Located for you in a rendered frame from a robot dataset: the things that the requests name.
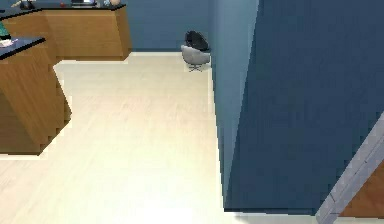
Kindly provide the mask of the grey egg chair black seat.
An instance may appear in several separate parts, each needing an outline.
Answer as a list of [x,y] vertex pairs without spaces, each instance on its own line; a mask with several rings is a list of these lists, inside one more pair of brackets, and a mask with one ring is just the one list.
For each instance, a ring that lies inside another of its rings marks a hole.
[[200,32],[191,30],[185,34],[181,54],[190,72],[201,71],[201,67],[210,62],[209,51],[209,44]]

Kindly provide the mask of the brown cupboard with black worktop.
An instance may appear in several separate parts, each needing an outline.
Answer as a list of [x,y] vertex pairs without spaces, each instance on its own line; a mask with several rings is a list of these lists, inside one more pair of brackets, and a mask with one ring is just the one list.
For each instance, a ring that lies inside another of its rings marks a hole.
[[43,37],[0,48],[0,154],[41,154],[70,115]]
[[0,21],[13,37],[40,36],[57,62],[123,61],[132,52],[126,6],[73,7],[38,3],[7,9]]

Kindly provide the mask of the grey laptop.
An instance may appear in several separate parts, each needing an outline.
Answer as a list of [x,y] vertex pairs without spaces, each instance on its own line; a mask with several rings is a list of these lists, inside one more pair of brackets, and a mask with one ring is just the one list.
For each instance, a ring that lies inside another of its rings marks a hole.
[[71,0],[73,7],[94,7],[97,5],[97,0]]

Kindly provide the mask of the brown room door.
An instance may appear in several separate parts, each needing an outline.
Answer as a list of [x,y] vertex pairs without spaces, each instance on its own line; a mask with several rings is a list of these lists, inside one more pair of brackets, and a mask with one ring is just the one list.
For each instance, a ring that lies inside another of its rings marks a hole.
[[340,217],[384,219],[384,161],[371,174]]

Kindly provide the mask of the teal green object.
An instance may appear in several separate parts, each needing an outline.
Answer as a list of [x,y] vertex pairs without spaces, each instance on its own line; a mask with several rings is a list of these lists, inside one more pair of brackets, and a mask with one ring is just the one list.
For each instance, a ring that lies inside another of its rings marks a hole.
[[4,24],[0,21],[0,40],[9,40],[11,35],[8,30],[5,28]]

